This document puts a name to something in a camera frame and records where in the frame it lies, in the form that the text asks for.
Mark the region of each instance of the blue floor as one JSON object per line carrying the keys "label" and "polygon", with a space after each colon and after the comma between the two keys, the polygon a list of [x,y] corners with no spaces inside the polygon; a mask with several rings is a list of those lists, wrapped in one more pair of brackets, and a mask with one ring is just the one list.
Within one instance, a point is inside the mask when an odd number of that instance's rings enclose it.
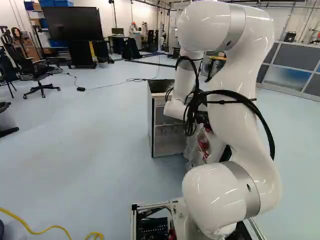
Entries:
{"label": "blue floor", "polygon": [[[167,64],[163,57],[150,59]],[[66,72],[89,89],[127,78],[174,78],[175,69],[117,61],[107,68]],[[129,239],[131,204],[180,197],[185,174],[182,156],[150,157],[147,83],[79,92],[70,76],[42,81],[50,82],[61,91],[47,90],[46,98],[34,93],[27,100],[22,95],[35,82],[17,82],[14,99],[0,87],[0,101],[12,102],[8,111],[20,127],[0,138],[0,206],[35,231],[58,224],[74,240],[92,231],[106,240]],[[268,239],[317,239],[320,103],[264,89],[257,97],[274,135],[284,184],[278,208],[257,222]],[[33,236],[12,218],[0,213],[0,219],[6,239],[66,239],[58,229]]]}

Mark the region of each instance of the computer monitor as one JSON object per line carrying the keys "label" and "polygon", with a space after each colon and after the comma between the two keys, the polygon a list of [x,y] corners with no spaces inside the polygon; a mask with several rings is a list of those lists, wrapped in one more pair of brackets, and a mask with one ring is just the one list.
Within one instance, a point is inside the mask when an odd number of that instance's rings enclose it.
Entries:
{"label": "computer monitor", "polygon": [[125,31],[123,28],[111,28],[112,34],[125,34]]}
{"label": "computer monitor", "polygon": [[104,39],[99,10],[95,7],[43,7],[54,40],[101,41]]}

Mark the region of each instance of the person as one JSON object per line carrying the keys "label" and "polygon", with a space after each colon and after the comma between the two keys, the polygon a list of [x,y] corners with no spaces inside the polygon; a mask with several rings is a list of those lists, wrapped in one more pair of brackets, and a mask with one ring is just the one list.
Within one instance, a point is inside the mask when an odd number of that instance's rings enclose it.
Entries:
{"label": "person", "polygon": [[161,33],[161,50],[165,50],[165,45],[166,45],[166,38],[167,38],[167,33],[165,32],[164,29],[162,29]]}
{"label": "person", "polygon": [[130,38],[134,37],[134,34],[135,34],[136,31],[139,31],[139,28],[137,27],[136,23],[133,21],[130,24],[130,27],[129,27],[129,36],[130,36]]}

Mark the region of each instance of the desk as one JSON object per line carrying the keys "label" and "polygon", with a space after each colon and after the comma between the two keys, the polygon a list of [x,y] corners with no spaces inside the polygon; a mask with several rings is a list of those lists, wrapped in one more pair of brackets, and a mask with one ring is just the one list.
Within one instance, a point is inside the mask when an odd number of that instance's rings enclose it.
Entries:
{"label": "desk", "polygon": [[112,35],[108,36],[110,40],[110,45],[113,48],[113,52],[115,54],[121,54],[124,46],[125,46],[125,39],[129,39],[129,36],[118,36],[118,35]]}

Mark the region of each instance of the black office chair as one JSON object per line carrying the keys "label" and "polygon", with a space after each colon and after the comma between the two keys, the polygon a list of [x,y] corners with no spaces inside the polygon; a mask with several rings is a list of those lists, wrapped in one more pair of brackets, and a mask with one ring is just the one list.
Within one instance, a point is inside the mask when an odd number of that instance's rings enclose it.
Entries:
{"label": "black office chair", "polygon": [[43,98],[46,97],[45,93],[44,93],[44,89],[57,89],[58,91],[60,91],[60,87],[57,86],[53,86],[52,83],[47,84],[47,85],[42,85],[40,83],[40,81],[42,79],[47,78],[50,75],[53,75],[50,71],[55,70],[54,67],[52,66],[48,66],[45,64],[42,64],[44,62],[46,62],[46,60],[38,60],[38,61],[31,61],[31,57],[25,58],[23,55],[21,55],[16,48],[12,45],[12,41],[10,41],[10,37],[8,37],[9,41],[8,42],[4,42],[2,41],[6,52],[11,56],[11,58],[13,59],[13,61],[15,62],[15,64],[17,65],[17,67],[19,68],[19,71],[24,74],[24,75],[32,75],[33,76],[33,81],[37,81],[38,82],[38,86],[36,87],[31,87],[30,91],[23,94],[23,98],[27,99],[28,95],[33,94],[37,91],[41,91],[41,95]]}
{"label": "black office chair", "polygon": [[15,91],[17,91],[17,89],[12,83],[12,81],[18,80],[17,72],[14,66],[12,65],[10,59],[6,55],[5,48],[3,46],[0,46],[0,73],[0,83],[6,83],[12,98],[14,98],[14,94],[11,91],[10,85],[13,87]]}

